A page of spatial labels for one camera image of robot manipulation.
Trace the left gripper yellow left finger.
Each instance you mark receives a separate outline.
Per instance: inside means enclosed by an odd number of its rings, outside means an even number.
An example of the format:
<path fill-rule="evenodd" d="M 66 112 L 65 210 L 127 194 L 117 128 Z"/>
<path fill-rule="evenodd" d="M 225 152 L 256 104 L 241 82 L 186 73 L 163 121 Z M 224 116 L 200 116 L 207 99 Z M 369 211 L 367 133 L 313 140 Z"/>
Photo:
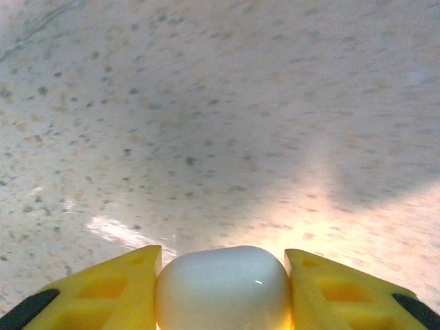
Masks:
<path fill-rule="evenodd" d="M 158 245 L 94 265 L 25 298 L 0 317 L 0 330 L 157 330 L 161 266 Z"/>

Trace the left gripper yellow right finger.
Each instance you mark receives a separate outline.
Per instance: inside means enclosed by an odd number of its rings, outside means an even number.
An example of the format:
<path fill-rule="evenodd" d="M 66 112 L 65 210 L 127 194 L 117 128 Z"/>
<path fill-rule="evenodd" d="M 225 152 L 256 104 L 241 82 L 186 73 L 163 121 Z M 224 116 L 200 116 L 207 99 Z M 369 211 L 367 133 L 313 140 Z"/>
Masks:
<path fill-rule="evenodd" d="M 440 330 L 440 314 L 409 289 L 298 249 L 284 260 L 291 330 Z"/>

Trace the white earbud charging case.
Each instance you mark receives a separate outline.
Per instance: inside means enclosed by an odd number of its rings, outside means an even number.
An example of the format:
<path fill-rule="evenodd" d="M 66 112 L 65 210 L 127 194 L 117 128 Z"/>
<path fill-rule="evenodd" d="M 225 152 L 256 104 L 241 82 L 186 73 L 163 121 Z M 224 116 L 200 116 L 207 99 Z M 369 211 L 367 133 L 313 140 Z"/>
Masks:
<path fill-rule="evenodd" d="M 292 330 L 289 277 L 259 247 L 185 254 L 159 273 L 155 316 L 159 330 Z"/>

